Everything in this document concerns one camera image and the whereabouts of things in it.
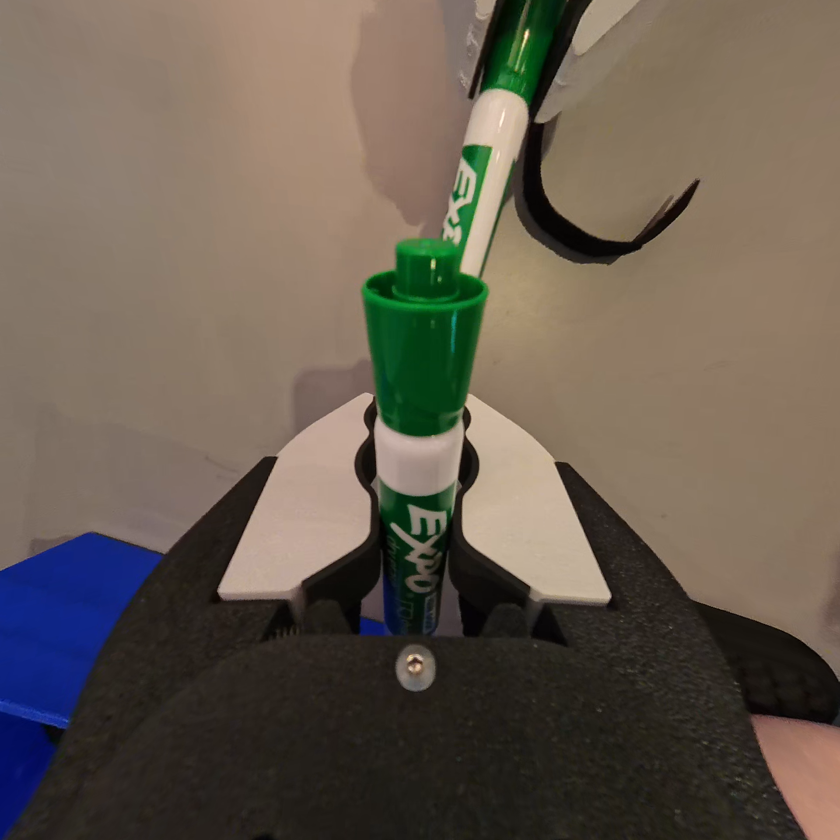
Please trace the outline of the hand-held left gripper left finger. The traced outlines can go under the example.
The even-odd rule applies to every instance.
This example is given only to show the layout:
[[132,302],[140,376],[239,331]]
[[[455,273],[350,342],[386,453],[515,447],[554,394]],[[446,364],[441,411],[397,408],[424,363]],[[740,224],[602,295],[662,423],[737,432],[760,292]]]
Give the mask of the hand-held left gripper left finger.
[[363,393],[308,426],[276,456],[219,582],[223,602],[335,601],[358,629],[380,594],[375,400]]

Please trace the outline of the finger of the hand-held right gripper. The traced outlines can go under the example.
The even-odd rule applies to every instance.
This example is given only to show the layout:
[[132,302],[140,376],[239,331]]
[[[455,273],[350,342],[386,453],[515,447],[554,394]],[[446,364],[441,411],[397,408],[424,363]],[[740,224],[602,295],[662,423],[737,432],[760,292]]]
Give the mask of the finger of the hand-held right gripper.
[[609,71],[613,53],[621,47],[614,36],[634,1],[577,2],[572,14],[570,44],[535,112],[536,123],[547,123],[592,91]]
[[475,1],[467,27],[467,97],[476,97],[504,1]]

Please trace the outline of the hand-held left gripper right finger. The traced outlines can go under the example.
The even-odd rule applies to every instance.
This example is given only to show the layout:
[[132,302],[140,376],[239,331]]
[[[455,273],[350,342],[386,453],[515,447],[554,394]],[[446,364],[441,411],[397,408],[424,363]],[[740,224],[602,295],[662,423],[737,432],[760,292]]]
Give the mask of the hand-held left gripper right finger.
[[547,605],[612,600],[551,453],[470,395],[455,511],[455,590],[478,613],[520,607],[534,627]]

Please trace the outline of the green dry-erase marker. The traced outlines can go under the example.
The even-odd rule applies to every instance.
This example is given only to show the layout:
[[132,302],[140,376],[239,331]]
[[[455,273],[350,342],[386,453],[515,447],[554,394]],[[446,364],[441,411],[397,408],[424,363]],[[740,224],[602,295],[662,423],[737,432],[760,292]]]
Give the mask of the green dry-erase marker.
[[463,274],[483,275],[565,6],[494,2],[479,25],[481,38],[471,37],[478,87],[441,229],[442,239],[458,251]]
[[438,628],[466,436],[463,419],[487,285],[454,245],[409,238],[395,267],[362,287],[374,376],[374,457],[384,623],[392,635]]

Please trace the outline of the person's left forearm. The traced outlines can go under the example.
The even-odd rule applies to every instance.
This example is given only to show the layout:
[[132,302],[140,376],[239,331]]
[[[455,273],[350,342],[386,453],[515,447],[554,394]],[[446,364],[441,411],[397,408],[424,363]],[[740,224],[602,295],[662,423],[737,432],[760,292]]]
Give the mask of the person's left forearm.
[[752,716],[765,762],[809,839],[839,838],[839,729],[822,723]]

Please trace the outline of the blue plastic bin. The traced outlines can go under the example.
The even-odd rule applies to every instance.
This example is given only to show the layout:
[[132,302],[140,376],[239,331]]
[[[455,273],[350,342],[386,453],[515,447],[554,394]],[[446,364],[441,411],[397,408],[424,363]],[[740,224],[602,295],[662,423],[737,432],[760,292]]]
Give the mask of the blue plastic bin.
[[96,659],[163,554],[87,532],[1,571],[1,711],[66,729]]

